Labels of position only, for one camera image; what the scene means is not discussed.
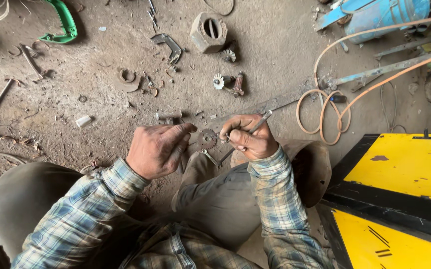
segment white plastic piece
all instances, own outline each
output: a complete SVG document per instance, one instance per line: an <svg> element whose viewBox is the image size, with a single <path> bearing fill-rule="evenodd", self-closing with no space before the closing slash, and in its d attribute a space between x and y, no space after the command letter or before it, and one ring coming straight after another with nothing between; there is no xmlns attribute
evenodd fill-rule
<svg viewBox="0 0 431 269"><path fill-rule="evenodd" d="M78 125L79 128L82 128L88 124L90 124L92 122L92 118L89 117L88 115L76 120L76 124Z"/></svg>

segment wrench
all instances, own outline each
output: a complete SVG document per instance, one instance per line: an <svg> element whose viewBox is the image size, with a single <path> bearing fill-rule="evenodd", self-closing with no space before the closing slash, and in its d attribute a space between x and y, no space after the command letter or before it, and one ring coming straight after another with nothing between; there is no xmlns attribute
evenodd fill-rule
<svg viewBox="0 0 431 269"><path fill-rule="evenodd" d="M206 149L202 150L202 153L205 154L214 164L215 166L219 167L222 166L220 163L218 163L214 158L212 158L212 156L209 155L209 153L207 152Z"/></svg>

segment large metal nut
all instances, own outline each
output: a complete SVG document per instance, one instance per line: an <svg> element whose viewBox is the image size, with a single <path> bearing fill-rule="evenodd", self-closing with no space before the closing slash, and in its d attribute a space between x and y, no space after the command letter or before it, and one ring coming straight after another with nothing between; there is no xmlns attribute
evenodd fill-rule
<svg viewBox="0 0 431 269"><path fill-rule="evenodd" d="M202 53L214 53L220 51L227 37L227 26L222 17L216 13L201 12L194 20L190 30L190 39Z"/></svg>

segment man's right hand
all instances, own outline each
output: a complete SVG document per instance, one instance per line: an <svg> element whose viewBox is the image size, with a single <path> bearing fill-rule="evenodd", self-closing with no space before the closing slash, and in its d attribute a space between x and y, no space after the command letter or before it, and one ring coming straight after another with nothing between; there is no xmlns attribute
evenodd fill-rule
<svg viewBox="0 0 431 269"><path fill-rule="evenodd" d="M225 122L219 137L227 139L229 134L230 144L242 151L249 160L270 157L278 150L278 143L273 138L267 122L260 125L253 134L248 133L260 119L261 114L236 115Z"/></svg>
<svg viewBox="0 0 431 269"><path fill-rule="evenodd" d="M187 147L193 124L140 126L134 131L126 162L146 180L153 180L177 170Z"/></svg>

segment dusty ground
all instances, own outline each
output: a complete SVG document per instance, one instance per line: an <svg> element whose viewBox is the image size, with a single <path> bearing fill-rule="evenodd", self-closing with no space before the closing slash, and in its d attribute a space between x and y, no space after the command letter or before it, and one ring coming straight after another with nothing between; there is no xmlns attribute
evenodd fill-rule
<svg viewBox="0 0 431 269"><path fill-rule="evenodd" d="M80 38L67 46L37 44L44 55L35 61L41 69L51 70L48 78L33 82L35 74L22 57L13 57L7 50L15 51L12 45L20 42L31 45L44 33L58 33L60 22L57 14L48 4L23 1L10 2L7 18L0 21L0 91L5 85L5 77L15 77L23 84L12 87L0 105L0 135L15 138L33 138L39 143L44 155L36 159L31 156L36 151L11 141L0 141L0 151L14 154L27 161L48 161L76 170L92 160L111 160L124 157L128 151L132 132L139 125L154 125L154 114L158 111L182 109L184 121L204 128L209 116L226 114L265 101L268 98L313 83L313 65L318 54L333 42L331 31L315 33L312 27L313 13L319 5L309 1L247 1L236 0L234 11L224 18L229 35L240 46L239 61L236 66L221 61L216 54L199 53L188 34L194 18L201 11L209 11L203 1L162 1L153 0L157 10L156 18L160 29L158 34L170 35L181 47L188 49L178 62L180 72L174 74L174 83L169 82L164 70L170 49L165 45L154 45L149 38L154 35L147 14L148 3L142 0L119 1L67 1L73 9L81 3L85 9L74 14ZM227 9L230 0L208 1L220 9ZM375 52L403 43L402 34L390 34L379 40L367 42L362 48L349 46L349 53L339 47L329 51L321 61L320 76L341 77L374 68L378 61ZM399 53L381 60L382 65L408 58L408 53ZM114 80L118 68L143 71L156 84L164 81L164 87L157 97L138 90L125 93ZM246 74L244 90L246 95L233 98L212 86L215 73L236 75L243 70ZM423 89L415 95L407 91L408 84L417 81L418 71L394 80L398 92L397 124L408 132L420 133L425 127L431 131L431 104L424 96ZM351 84L339 87L349 100L359 92L350 93ZM84 95L84 103L78 97ZM135 107L126 108L126 102ZM385 102L388 110L393 110L392 90L386 87ZM300 139L320 139L319 134L305 134L298 127L295 118L295 104L274 112L269 125L276 136ZM194 117L197 110L203 113ZM302 121L313 130L318 125L320 102L307 98L302 106ZM90 115L95 120L79 129L75 120ZM326 139L334 140L335 113L327 109L325 119ZM335 165L350 148L366 133L382 133L387 126L380 106L380 92L374 90L353 106L349 130L340 141L330 146L332 165ZM196 145L189 148L193 152ZM227 146L217 145L209 151L221 157ZM228 169L227 164L218 171ZM0 171L12 166L0 158ZM143 213L135 207L134 213L141 217L156 212L170 210L170 200L179 185L180 177L173 174L165 179L155 180L141 197L145 204Z"/></svg>

